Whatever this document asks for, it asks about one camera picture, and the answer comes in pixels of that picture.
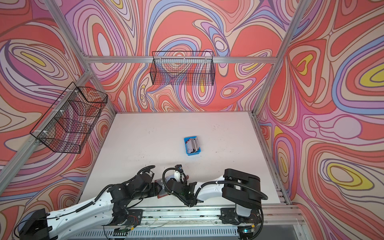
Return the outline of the red leather card holder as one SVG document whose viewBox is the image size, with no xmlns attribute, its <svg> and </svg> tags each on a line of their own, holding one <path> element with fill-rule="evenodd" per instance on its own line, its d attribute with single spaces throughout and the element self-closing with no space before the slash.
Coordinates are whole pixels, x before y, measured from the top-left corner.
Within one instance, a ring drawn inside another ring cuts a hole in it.
<svg viewBox="0 0 384 240">
<path fill-rule="evenodd" d="M 162 179 L 155 180 L 155 183 L 157 183 L 161 187 L 160 191 L 157 194 L 158 199 L 169 195 L 168 192 L 165 190 L 165 183 L 163 182 Z"/>
</svg>

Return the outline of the blue plastic tray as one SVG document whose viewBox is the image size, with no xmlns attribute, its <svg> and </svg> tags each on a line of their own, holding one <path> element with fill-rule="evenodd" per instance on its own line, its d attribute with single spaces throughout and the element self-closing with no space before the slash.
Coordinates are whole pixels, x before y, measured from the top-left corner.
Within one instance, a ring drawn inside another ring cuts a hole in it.
<svg viewBox="0 0 384 240">
<path fill-rule="evenodd" d="M 198 155 L 201 153 L 201 146 L 197 136 L 184 138 L 186 154 L 188 156 Z"/>
</svg>

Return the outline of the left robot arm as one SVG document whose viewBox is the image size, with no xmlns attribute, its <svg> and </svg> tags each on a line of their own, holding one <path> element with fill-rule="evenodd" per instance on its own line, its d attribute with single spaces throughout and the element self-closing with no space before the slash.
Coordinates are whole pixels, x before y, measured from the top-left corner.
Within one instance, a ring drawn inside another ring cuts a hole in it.
<svg viewBox="0 0 384 240">
<path fill-rule="evenodd" d="M 96 197 L 71 207 L 46 212 L 40 209 L 20 223 L 21 229 L 14 233 L 19 240 L 68 240 L 89 229 L 100 226 L 138 223 L 138 218 L 129 212 L 134 200 L 151 198 L 161 187 L 153 181 L 154 165 L 142 168 L 131 179 L 121 184 L 105 186 Z"/>
</svg>

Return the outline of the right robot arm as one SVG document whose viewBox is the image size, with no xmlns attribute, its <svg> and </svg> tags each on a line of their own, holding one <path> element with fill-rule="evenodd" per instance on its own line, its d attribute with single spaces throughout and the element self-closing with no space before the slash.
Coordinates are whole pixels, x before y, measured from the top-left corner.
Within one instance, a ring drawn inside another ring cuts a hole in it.
<svg viewBox="0 0 384 240">
<path fill-rule="evenodd" d="M 264 221 L 262 201 L 268 200 L 268 196 L 261 191 L 260 178 L 255 175 L 226 169 L 215 180 L 189 183 L 183 167 L 176 165 L 163 171 L 162 181 L 163 190 L 189 208 L 218 197 L 232 202 L 233 209 L 221 210 L 220 220 L 224 224 L 256 226 Z"/>
</svg>

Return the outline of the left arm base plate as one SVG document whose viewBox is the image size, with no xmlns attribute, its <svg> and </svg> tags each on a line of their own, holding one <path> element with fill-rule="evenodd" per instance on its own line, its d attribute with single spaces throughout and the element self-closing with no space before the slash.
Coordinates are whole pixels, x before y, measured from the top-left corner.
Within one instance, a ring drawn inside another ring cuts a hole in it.
<svg viewBox="0 0 384 240">
<path fill-rule="evenodd" d="M 126 210 L 125 213 L 118 214 L 113 218 L 110 226 L 139 226 L 142 222 L 143 218 L 143 210 L 142 209 L 130 209 Z"/>
</svg>

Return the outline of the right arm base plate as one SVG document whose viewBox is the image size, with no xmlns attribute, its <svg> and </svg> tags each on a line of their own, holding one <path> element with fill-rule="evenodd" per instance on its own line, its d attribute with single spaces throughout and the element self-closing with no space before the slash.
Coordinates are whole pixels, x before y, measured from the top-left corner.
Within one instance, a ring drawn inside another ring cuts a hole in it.
<svg viewBox="0 0 384 240">
<path fill-rule="evenodd" d="M 252 210 L 249 217 L 242 217 L 236 213 L 235 208 L 221 208 L 219 219 L 223 224 L 240 225 L 240 224 L 254 224 L 261 223 L 262 218 L 257 210 Z"/>
</svg>

